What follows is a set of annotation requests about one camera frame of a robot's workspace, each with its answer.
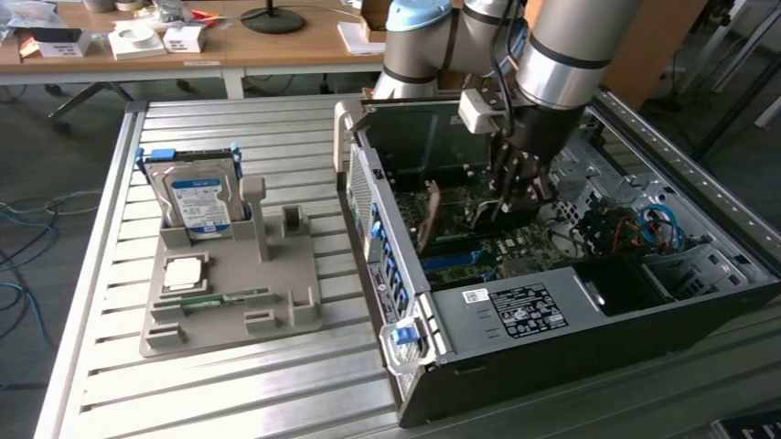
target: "white box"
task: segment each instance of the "white box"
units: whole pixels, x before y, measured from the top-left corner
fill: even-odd
[[[92,42],[88,31],[82,29],[34,30],[40,55],[47,58],[84,57]]]
[[[166,47],[160,37],[148,27],[118,29],[108,34],[114,59],[135,59],[164,55]]]
[[[200,53],[204,41],[202,26],[171,27],[163,36],[163,44],[170,52]]]

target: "desk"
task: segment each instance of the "desk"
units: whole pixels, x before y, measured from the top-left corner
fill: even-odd
[[[777,401],[776,300],[685,352],[401,430],[334,184],[334,105],[359,97],[156,102],[126,113],[36,439],[704,439],[716,418]],[[646,133],[657,135],[650,127]],[[232,141],[244,172],[266,177],[265,211],[301,203],[313,220],[325,326],[144,359],[160,208],[135,171],[135,150]],[[625,146],[616,151],[632,154]]]
[[[285,2],[306,4],[307,0]],[[84,58],[43,58],[35,54],[20,59],[16,47],[27,38],[27,32],[22,32],[0,47],[0,85],[223,78],[228,98],[242,99],[242,78],[248,75],[382,70],[381,56],[354,57],[345,49],[337,22],[355,18],[322,9],[297,8],[306,19],[305,29],[289,35],[265,35],[248,30],[238,20],[243,12],[261,5],[262,2],[246,0],[187,2],[192,9],[231,18],[227,29],[212,27],[206,31],[202,53],[115,61],[107,42],[102,42],[92,43]],[[318,5],[353,10],[341,6],[338,0],[319,1]],[[131,13],[119,11],[92,14],[82,3],[60,3],[59,14],[71,27],[92,32],[111,31],[112,21],[131,17]]]

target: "wooden desk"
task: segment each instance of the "wooden desk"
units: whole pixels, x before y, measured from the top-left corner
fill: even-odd
[[[248,30],[239,21],[242,13],[262,7],[261,1],[192,1],[191,9],[228,16],[227,28],[206,30],[202,53],[178,53],[116,61],[107,41],[94,42],[84,58],[44,58],[40,54],[20,59],[19,43],[30,37],[22,31],[0,46],[0,85],[223,78],[230,99],[242,99],[242,78],[248,75],[338,73],[381,71],[382,57],[354,57],[337,31],[339,21],[355,18],[318,8],[297,8],[306,27],[293,34],[265,35]],[[307,0],[287,0],[282,5],[305,5]],[[338,7],[338,0],[319,0],[318,5]],[[71,27],[94,33],[114,29],[114,21],[132,17],[127,12],[92,14],[82,3],[60,3],[58,11]]]

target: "black lamp base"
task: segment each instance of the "black lamp base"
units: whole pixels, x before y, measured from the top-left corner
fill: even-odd
[[[305,27],[305,18],[287,9],[274,9],[274,15],[269,15],[269,9],[250,9],[242,14],[242,23],[255,32],[263,34],[289,34]]]

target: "blue hard drive label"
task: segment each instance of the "blue hard drive label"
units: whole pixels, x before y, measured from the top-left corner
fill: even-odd
[[[566,318],[545,284],[534,284],[490,293],[490,301],[511,338],[566,327]]]
[[[184,227],[196,233],[216,233],[228,229],[228,207],[219,196],[222,182],[218,178],[179,180],[171,183]]]

